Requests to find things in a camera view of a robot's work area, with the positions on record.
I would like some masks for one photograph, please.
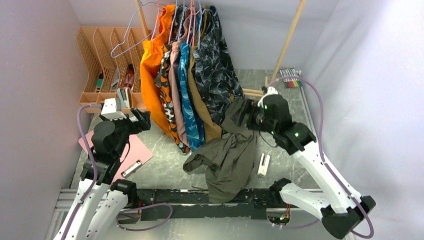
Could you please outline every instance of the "white wall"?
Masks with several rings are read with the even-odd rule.
[[[420,0],[340,0],[303,68],[323,98],[326,154],[376,200],[378,240],[423,237],[423,14]]]
[[[126,27],[136,10],[134,0],[69,1],[83,26]],[[170,2],[159,0],[164,4]],[[337,2],[307,1],[283,66],[299,68],[304,65]],[[201,3],[216,6],[236,69],[274,69],[299,0],[203,0]],[[143,7],[150,30],[155,26],[157,9],[154,3]],[[133,26],[140,26],[138,16]]]
[[[40,240],[81,152],[80,24],[68,1],[6,0],[0,15],[0,239]]]

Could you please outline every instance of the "perforated wooden panel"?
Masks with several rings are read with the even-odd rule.
[[[93,52],[88,40],[84,37],[81,28],[79,28],[76,33],[75,40],[88,72],[88,79],[85,84],[84,92],[94,93],[96,91],[97,80],[99,79],[99,75],[102,73],[102,67],[95,55],[96,53]]]
[[[134,40],[133,29],[129,30],[128,43],[130,46],[134,46],[136,44],[136,41]],[[134,73],[135,73],[134,87],[132,88],[132,92],[141,93],[142,79],[140,77],[140,62],[142,60],[142,56],[139,55],[139,52],[137,51],[137,47],[131,48],[129,50],[129,53],[131,55],[131,61],[132,61],[132,65],[134,66]]]
[[[97,52],[100,65],[103,70],[103,83],[100,88],[101,93],[109,93],[112,90],[111,83],[114,80],[116,63],[112,60],[111,49],[108,49],[105,45],[105,40],[96,29],[93,35],[94,47]]]
[[[115,28],[113,29],[112,34],[110,35],[110,42],[112,43],[113,48],[119,44],[119,40],[118,40],[117,32],[115,31]],[[121,46],[118,46],[113,52],[113,55],[116,56],[116,55],[119,55],[120,53],[122,53],[122,48]],[[124,86],[125,75],[128,72],[128,64],[130,63],[130,53],[126,52],[116,57],[114,60],[119,69],[119,83],[117,87],[122,88]]]

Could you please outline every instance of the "dark green fabric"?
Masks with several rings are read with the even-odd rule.
[[[185,161],[183,169],[190,172],[206,165],[206,184],[211,203],[231,201],[249,182],[256,156],[257,132],[239,127],[231,121],[242,107],[244,99],[236,99],[225,112],[221,127],[230,133],[227,138],[215,138],[200,146]]]

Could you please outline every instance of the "pink sheet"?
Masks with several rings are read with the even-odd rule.
[[[93,146],[93,143],[92,143],[93,134],[94,134],[93,131],[90,131],[89,133],[85,135],[87,137],[88,145],[90,146],[90,148]],[[84,145],[84,141],[82,138],[78,140],[78,143],[79,145],[81,145],[82,149],[84,149],[84,151],[87,153],[87,149]],[[122,157],[120,158],[121,162],[123,161],[123,163],[121,163],[118,171],[116,172],[115,177],[113,178],[113,182],[115,182],[117,179],[123,179],[123,177],[121,176],[121,173],[127,170],[131,165],[135,164],[137,160],[140,160],[144,165],[149,159],[153,157],[153,153],[146,147],[146,145],[136,135],[129,136],[129,143],[131,144],[131,149],[125,161],[123,161],[128,151],[128,144],[125,146],[125,149],[123,150],[123,153],[122,153]]]

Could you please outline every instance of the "marble tabletop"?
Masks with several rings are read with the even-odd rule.
[[[269,70],[236,70],[239,82],[243,88],[260,90],[265,84],[265,76],[271,78],[272,71]],[[306,124],[310,129],[311,120],[304,98],[299,88],[285,88],[284,84],[276,85],[278,92],[288,101],[290,113],[293,121]],[[89,130],[101,122],[98,116],[94,116]],[[153,157],[128,180],[137,184],[137,188],[143,189],[192,189],[193,187],[207,188],[205,181],[205,166],[195,169],[191,173],[183,171],[183,163],[188,155],[181,153],[171,137],[163,133],[160,128],[151,124],[149,131],[141,132],[137,135],[147,148],[153,153]],[[268,133],[263,132],[262,136],[272,146],[275,141]],[[270,164],[266,176],[256,175],[261,154],[271,156]],[[71,188],[78,188],[80,174],[83,169],[87,154],[81,151],[79,161],[76,166]],[[301,188],[315,189],[318,185],[309,173],[292,156],[289,156],[282,148],[269,146],[260,136],[257,140],[257,151],[255,157],[255,167],[250,174],[250,182],[246,188],[269,188],[274,181],[281,178],[292,180]]]

